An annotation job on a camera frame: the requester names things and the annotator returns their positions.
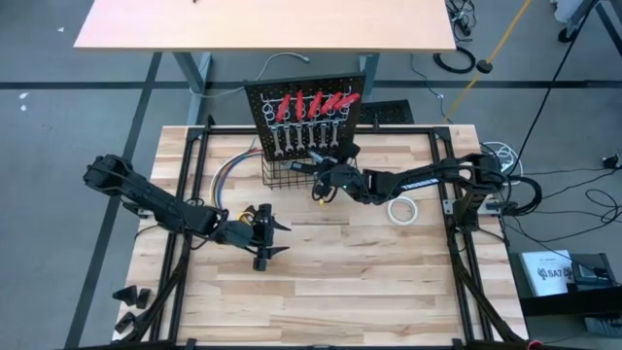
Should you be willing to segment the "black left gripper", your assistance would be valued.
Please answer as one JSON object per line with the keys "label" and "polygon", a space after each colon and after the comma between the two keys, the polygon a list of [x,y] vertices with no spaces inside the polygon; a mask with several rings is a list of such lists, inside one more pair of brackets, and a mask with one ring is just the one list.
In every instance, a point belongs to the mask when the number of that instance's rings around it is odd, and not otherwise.
{"label": "black left gripper", "polygon": [[242,217],[245,221],[239,219],[228,222],[226,230],[228,243],[255,256],[253,270],[266,271],[270,259],[288,250],[288,247],[272,247],[274,229],[284,231],[291,229],[276,221],[270,204],[260,204],[258,208],[251,205],[245,209]]}

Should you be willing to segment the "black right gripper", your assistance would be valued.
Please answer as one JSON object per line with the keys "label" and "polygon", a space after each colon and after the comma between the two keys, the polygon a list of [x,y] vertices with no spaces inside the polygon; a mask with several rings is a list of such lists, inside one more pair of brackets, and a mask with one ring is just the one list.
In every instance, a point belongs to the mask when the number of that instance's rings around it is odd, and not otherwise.
{"label": "black right gripper", "polygon": [[350,158],[356,158],[360,150],[353,142],[345,142],[337,147],[333,157],[313,152],[313,159],[316,161],[316,180],[313,185],[315,201],[330,203],[337,192],[342,190],[359,203],[370,203],[369,189],[363,174],[356,166],[348,163]]}

